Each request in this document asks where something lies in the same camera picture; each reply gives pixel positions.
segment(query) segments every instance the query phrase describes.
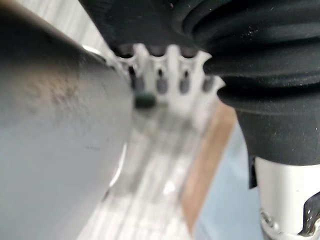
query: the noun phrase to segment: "white plastic part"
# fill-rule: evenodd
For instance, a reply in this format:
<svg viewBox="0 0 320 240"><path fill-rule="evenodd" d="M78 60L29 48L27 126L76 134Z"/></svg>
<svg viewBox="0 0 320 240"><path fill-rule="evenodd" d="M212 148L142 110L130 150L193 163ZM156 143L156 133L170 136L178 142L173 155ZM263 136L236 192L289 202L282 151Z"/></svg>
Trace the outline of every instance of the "white plastic part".
<svg viewBox="0 0 320 240"><path fill-rule="evenodd" d="M261 222L262 229L265 234L268 235L270 240L319 240L320 238L320 223L315 223L315 231L312 236L301 236L297 234L291 234L281 231L276 231L274 228L270 228L266 222Z"/></svg>
<svg viewBox="0 0 320 240"><path fill-rule="evenodd" d="M123 70L128 70L128 67L132 66L134 71L137 71L139 70L138 68L138 57L137 57L137 54L134 54L132 57L129 57L129 58L123 58L123 57L120 57L120 56L117 56L116 57L118 62L121 64Z"/></svg>
<svg viewBox="0 0 320 240"><path fill-rule="evenodd" d="M303 229L305 202L320 192L320 165L293 166L256 157L255 172L261 212L271 220L268 224L261 217L265 232L279 240L313 239L297 234Z"/></svg>
<svg viewBox="0 0 320 240"><path fill-rule="evenodd" d="M185 72L188 72L190 75L194 72L197 64L197 56L186 58L182 55L179 56L179 72L181 77L184 77Z"/></svg>
<svg viewBox="0 0 320 240"><path fill-rule="evenodd" d="M153 64L153 70L155 74L158 74L158 70L162 70L163 75L167 74L167 54L163 56L150 56Z"/></svg>

